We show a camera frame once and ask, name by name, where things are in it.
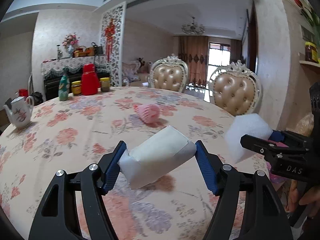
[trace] white foam block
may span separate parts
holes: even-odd
[[[125,151],[118,164],[130,188],[141,188],[192,158],[196,145],[172,126]]]
[[[229,153],[235,163],[255,155],[255,152],[243,148],[240,139],[245,134],[268,140],[273,130],[258,114],[244,114],[235,117],[233,124],[225,133]]]

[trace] curtain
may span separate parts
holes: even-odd
[[[241,60],[242,55],[242,42],[239,40],[231,40],[230,44],[230,63],[236,63],[237,60]]]
[[[205,87],[209,37],[180,36],[179,41],[179,58],[188,64],[190,83]]]

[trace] flower vase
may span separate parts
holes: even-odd
[[[73,52],[75,51],[75,48],[71,45],[68,44],[68,54],[69,54],[69,58],[73,58]]]

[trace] chandelier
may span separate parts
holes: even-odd
[[[185,34],[202,35],[204,33],[204,26],[195,22],[195,17],[192,18],[192,22],[189,24],[184,24],[181,27]]]

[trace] floral tablecloth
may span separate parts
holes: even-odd
[[[145,125],[134,111],[135,105],[145,103],[160,106],[160,119],[153,125]],[[31,121],[20,131],[10,125],[0,136],[0,205],[25,239],[55,172],[82,171],[112,152],[120,140],[130,150],[172,125],[193,142],[201,139],[223,162],[232,162],[223,134],[233,117],[182,93],[121,87],[94,96],[70,96],[65,102],[55,98],[36,106]],[[237,169],[268,174],[259,155],[238,163]],[[218,198],[207,189],[192,158],[139,190],[130,190],[120,174],[103,200],[120,240],[194,240],[203,238]],[[241,193],[231,239],[239,233],[244,200]],[[90,238],[79,194],[77,205],[83,236]]]

